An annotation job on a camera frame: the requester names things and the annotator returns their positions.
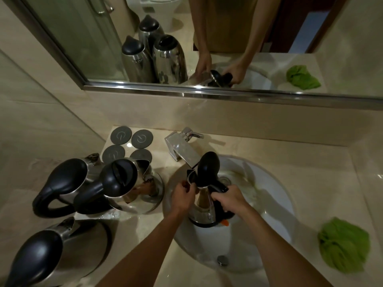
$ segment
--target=forearm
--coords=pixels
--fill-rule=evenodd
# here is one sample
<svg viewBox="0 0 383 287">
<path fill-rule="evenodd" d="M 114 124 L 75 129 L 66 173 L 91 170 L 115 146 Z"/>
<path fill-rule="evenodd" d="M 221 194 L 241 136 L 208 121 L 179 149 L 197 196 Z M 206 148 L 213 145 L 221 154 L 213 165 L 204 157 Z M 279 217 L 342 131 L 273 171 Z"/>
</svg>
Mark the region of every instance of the forearm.
<svg viewBox="0 0 383 287">
<path fill-rule="evenodd" d="M 267 30 L 274 19 L 281 0 L 258 0 L 251 24 L 249 41 L 241 62 L 248 67 L 255 53 L 260 49 Z"/>
<path fill-rule="evenodd" d="M 331 286 L 255 209 L 246 206 L 239 216 L 247 223 L 255 237 L 270 286 Z"/>
<path fill-rule="evenodd" d="M 124 259 L 97 284 L 97 287 L 153 286 L 162 262 L 183 216 L 171 212 Z"/>
<path fill-rule="evenodd" d="M 206 38 L 206 9 L 208 0 L 189 0 L 190 12 L 195 35 L 198 40 L 198 50 L 200 52 L 208 52 Z"/>
</svg>

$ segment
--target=green cloth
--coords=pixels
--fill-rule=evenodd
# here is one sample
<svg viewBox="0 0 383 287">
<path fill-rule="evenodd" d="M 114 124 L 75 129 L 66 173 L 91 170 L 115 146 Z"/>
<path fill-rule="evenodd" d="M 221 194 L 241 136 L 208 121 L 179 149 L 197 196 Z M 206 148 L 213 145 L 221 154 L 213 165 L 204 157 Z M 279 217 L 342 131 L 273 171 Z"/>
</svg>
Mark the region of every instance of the green cloth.
<svg viewBox="0 0 383 287">
<path fill-rule="evenodd" d="M 314 89 L 321 86 L 321 83 L 313 77 L 305 65 L 294 65 L 286 72 L 287 81 L 300 89 Z"/>
<path fill-rule="evenodd" d="M 318 234 L 319 250 L 326 264 L 342 273 L 364 270 L 370 252 L 368 232 L 334 217 Z"/>
</svg>

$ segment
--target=shower door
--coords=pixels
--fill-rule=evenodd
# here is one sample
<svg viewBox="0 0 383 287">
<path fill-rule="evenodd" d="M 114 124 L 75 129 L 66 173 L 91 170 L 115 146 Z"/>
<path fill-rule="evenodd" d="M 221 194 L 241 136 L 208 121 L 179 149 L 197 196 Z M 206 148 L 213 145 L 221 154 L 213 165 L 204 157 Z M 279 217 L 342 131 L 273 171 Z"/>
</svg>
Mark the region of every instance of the shower door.
<svg viewBox="0 0 383 287">
<path fill-rule="evenodd" d="M 128 80 L 105 0 L 22 1 L 85 80 Z"/>
</svg>

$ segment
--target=toilet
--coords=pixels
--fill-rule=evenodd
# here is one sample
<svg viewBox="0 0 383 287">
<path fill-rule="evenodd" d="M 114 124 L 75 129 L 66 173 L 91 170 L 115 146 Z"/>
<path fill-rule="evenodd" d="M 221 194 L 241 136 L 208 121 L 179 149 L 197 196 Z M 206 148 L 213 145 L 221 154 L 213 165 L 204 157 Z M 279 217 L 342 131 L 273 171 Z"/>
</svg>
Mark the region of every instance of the toilet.
<svg viewBox="0 0 383 287">
<path fill-rule="evenodd" d="M 140 21 L 147 14 L 156 19 L 165 32 L 172 29 L 175 9 L 182 0 L 126 0 L 127 6 L 138 15 Z"/>
</svg>

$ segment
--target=faucet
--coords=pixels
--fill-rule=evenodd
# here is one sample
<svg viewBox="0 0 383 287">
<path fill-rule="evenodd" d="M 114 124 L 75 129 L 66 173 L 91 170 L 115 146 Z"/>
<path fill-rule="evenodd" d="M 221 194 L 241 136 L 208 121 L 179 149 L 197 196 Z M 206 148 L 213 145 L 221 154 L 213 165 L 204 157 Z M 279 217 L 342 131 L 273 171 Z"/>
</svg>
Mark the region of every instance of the faucet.
<svg viewBox="0 0 383 287">
<path fill-rule="evenodd" d="M 191 168 L 194 168 L 201 160 L 201 156 L 188 144 L 192 137 L 203 139 L 203 134 L 193 132 L 186 127 L 180 133 L 171 133 L 165 138 L 165 142 L 175 161 L 182 158 Z"/>
</svg>

